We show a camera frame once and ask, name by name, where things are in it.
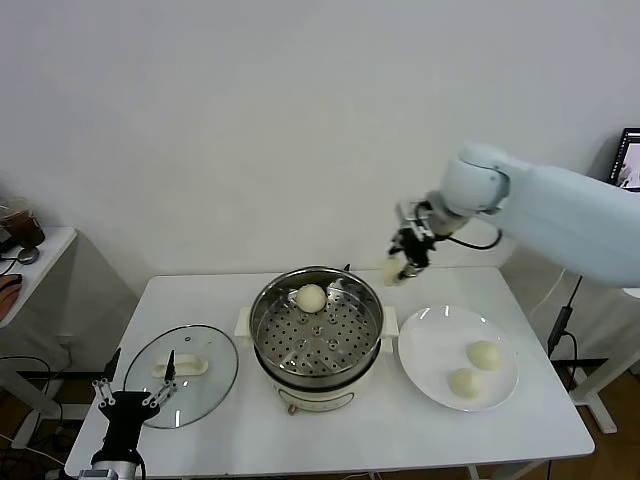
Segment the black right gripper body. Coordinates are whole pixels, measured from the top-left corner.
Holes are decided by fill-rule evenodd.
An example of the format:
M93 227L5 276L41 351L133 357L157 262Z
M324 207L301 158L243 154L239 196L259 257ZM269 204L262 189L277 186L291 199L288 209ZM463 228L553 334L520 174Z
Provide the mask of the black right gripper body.
M428 261L435 250L435 240L421 230L404 227L398 231L399 246L407 261Z

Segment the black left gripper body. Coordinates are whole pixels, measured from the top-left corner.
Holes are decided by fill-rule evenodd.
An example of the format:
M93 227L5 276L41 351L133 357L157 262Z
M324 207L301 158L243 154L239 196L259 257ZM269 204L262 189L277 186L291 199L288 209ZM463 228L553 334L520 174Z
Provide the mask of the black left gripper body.
M98 407L109 423L103 450L137 448L143 424L158 414L158 406L153 407L151 402L146 402L150 396L150 392L115 392L113 404L107 402Z

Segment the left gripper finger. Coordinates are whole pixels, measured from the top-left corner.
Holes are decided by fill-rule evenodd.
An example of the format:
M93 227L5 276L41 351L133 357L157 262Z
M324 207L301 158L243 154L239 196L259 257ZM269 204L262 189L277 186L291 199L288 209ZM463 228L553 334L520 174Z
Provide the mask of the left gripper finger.
M163 406L177 391L177 384L175 382L176 369L175 369L175 351L172 350L169 354L165 373L163 377L163 383L161 388L146 398L143 402L143 406Z
M92 381L92 386L96 397L99 400L98 406L100 408L113 406L116 403L111 389L111 382L113 381L117 370L120 353L121 349L117 348L111 359L105 364L100 377Z

